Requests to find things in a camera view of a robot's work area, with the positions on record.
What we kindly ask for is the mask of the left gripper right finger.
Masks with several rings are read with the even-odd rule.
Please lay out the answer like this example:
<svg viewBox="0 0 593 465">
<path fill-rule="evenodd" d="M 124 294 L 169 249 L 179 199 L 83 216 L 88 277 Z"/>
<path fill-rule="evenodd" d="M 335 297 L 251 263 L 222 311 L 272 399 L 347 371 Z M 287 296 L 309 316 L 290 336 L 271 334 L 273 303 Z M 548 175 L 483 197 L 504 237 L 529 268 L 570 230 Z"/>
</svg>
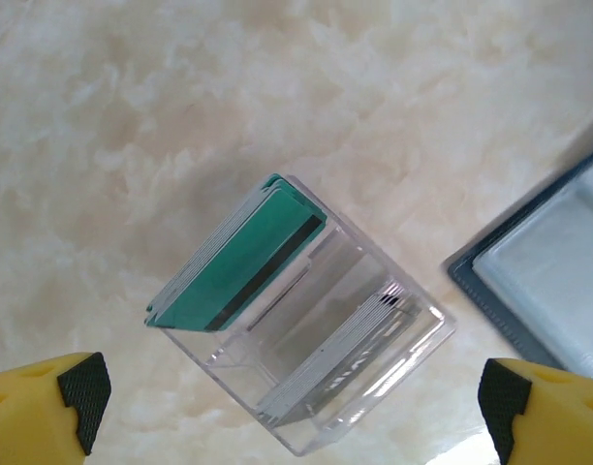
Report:
<svg viewBox="0 0 593 465">
<path fill-rule="evenodd" d="M 478 402 L 502 464 L 593 464 L 593 379 L 490 358 Z"/>
</svg>

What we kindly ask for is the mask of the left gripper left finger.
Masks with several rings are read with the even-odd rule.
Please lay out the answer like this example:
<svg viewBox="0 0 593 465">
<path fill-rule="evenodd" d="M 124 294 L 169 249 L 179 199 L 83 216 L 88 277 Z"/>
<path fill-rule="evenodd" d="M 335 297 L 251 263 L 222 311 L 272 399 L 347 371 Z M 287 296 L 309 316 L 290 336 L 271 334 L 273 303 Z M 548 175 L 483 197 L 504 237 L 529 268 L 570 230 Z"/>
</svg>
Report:
<svg viewBox="0 0 593 465">
<path fill-rule="evenodd" d="M 82 464 L 110 395 L 100 352 L 0 372 L 0 464 Z"/>
</svg>

